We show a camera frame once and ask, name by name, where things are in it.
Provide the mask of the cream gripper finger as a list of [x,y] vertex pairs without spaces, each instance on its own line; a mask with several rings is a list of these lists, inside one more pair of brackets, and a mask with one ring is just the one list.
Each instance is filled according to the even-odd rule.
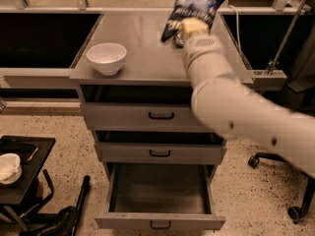
[[187,23],[187,34],[192,36],[195,33],[203,33],[209,30],[208,25],[197,19],[197,18],[189,18]]
[[189,38],[188,30],[184,25],[180,26],[178,38],[181,43],[185,43],[186,40]]

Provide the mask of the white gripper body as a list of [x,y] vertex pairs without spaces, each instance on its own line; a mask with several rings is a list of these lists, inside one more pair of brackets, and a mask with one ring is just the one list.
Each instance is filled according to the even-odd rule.
[[215,34],[195,34],[183,48],[183,63],[192,87],[207,80],[225,78],[236,80],[224,47]]

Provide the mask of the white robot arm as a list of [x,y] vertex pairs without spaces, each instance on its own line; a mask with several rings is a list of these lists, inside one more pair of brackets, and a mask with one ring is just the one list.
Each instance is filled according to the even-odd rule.
[[263,145],[314,178],[315,118],[278,106],[240,82],[206,23],[187,18],[180,29],[195,117],[226,139],[239,136]]

